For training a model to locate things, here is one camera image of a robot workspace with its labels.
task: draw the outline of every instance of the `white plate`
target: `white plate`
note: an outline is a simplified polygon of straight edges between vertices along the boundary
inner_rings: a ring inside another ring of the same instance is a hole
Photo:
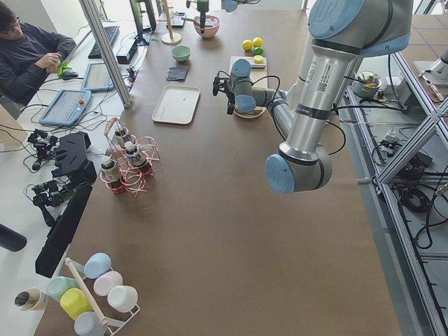
[[[181,125],[191,123],[199,95],[198,87],[165,86],[153,112],[153,120],[158,123]]]

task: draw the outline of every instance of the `light blue cup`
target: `light blue cup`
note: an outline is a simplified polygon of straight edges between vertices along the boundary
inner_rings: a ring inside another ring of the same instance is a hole
[[[82,313],[75,321],[75,333],[80,336],[103,336],[107,325],[102,325],[93,311]]]
[[[92,255],[84,265],[84,274],[89,279],[96,279],[111,270],[112,261],[105,253]]]
[[[65,276],[56,276],[47,287],[47,294],[57,302],[61,300],[62,295],[70,288],[79,288],[75,279]]]

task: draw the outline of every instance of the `wooden table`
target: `wooden table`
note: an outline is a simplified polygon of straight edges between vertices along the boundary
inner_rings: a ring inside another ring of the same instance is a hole
[[[189,22],[180,31],[192,55],[179,85],[201,90],[187,126],[151,120],[163,87],[173,84],[166,72],[176,66],[160,41],[164,24],[157,28],[122,123],[154,137],[162,161],[136,199],[113,195],[98,180],[68,255],[83,263],[105,252],[138,290],[141,311],[123,336],[399,335],[347,151],[332,156],[326,187],[276,194],[264,174],[281,142],[269,114],[226,115],[225,96],[211,94],[216,72],[245,55],[242,41],[255,36],[263,38],[268,73],[287,90],[307,36],[305,14],[215,14],[222,23],[213,39],[200,38]],[[327,150],[341,143],[328,126]],[[117,316],[104,298],[99,303]],[[35,335],[72,334],[73,321],[51,302]]]

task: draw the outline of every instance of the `yellow cup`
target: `yellow cup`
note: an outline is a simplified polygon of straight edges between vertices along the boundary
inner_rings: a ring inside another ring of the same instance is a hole
[[[74,320],[82,313],[91,312],[90,306],[84,292],[79,288],[70,288],[61,297],[59,304],[63,310]]]

